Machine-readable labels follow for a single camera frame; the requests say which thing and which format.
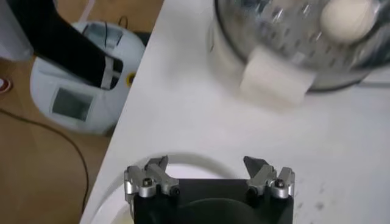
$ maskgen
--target white table surface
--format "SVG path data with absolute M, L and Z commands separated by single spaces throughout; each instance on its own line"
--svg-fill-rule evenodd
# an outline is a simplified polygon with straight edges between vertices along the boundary
M 282 113 L 236 96 L 210 72 L 212 0 L 166 0 L 81 223 L 123 170 L 151 156 L 248 178 L 242 158 L 296 173 L 294 223 L 390 223 L 390 89 L 309 95 Z

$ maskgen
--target perforated metal strainer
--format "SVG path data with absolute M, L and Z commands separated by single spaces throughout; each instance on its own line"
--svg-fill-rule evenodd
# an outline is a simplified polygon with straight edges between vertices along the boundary
M 287 63 L 317 73 L 312 90 L 359 82 L 389 61 L 390 26 L 374 27 L 350 45 L 336 43 L 321 31 L 322 9 L 329 0 L 215 0 L 216 18 L 227 42 L 244 63 L 262 44 Z

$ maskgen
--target black cable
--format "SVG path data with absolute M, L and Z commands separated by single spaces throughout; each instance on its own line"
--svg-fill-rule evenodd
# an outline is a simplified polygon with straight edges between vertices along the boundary
M 104 21 L 104 25 L 105 25 L 104 47 L 107 48 L 108 27 L 107 27 L 107 22 L 106 21 Z
M 121 25 L 121 24 L 122 24 L 122 19 L 125 19 L 125 22 L 126 22 L 126 23 L 125 23 L 125 26 L 124 26 L 124 27 L 127 29 L 127 26 L 129 25 L 129 20 L 127 19 L 127 16 L 121 16 L 120 19 L 119 19 L 118 25 L 119 25 L 119 26 L 122 26 L 122 25 Z
M 85 209 L 85 204 L 87 203 L 87 196 L 88 196 L 88 191 L 90 189 L 90 175 L 88 173 L 88 167 L 87 167 L 87 163 L 85 162 L 85 158 L 83 156 L 83 154 L 81 153 L 79 147 L 76 145 L 76 143 L 74 143 L 72 141 L 72 139 L 70 139 L 69 137 L 67 137 L 65 134 L 63 134 L 62 132 L 46 125 L 46 124 L 41 124 L 39 122 L 36 122 L 36 121 L 32 121 L 32 120 L 28 120 L 24 117 L 21 117 L 21 116 L 17 116 L 11 112 L 8 112 L 2 108 L 0 108 L 0 113 L 1 114 L 4 114 L 8 117 L 11 117 L 15 120 L 18 120 L 18 121 L 21 121 L 21 122 L 25 122 L 25 123 L 29 123 L 29 124 L 32 124 L 32 125 L 36 125 L 36 126 L 39 126 L 41 128 L 44 128 L 44 129 L 47 129 L 51 132 L 54 132 L 55 134 L 63 137 L 65 140 L 67 140 L 73 147 L 74 149 L 76 150 L 77 154 L 79 155 L 80 159 L 81 159 L 81 162 L 83 164 L 83 167 L 84 167 L 84 172 L 85 172 L 85 183 L 86 183 L 86 187 L 85 187 L 85 192 L 84 192 L 84 197 L 83 197 L 83 202 L 82 202 L 82 213 L 84 212 L 84 209 Z

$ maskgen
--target display screen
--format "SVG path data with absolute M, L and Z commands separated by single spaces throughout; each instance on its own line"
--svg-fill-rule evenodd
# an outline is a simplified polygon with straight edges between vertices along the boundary
M 93 96 L 60 88 L 55 97 L 52 112 L 86 121 Z

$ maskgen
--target wooden floor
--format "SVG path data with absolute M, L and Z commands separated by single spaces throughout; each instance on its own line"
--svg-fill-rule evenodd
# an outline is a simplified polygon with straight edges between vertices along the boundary
M 87 0 L 59 0 L 59 12 L 69 22 L 79 19 Z M 163 0 L 96 0 L 89 19 L 117 23 L 129 19 L 132 31 L 151 31 Z M 34 61 L 0 60 L 0 78 L 14 88 L 0 95 L 0 108 L 49 124 L 69 136 L 81 149 L 96 179 L 110 138 L 82 135 L 49 122 L 36 109 L 29 90 Z M 40 127 L 0 114 L 0 223 L 78 223 L 85 174 L 72 145 Z

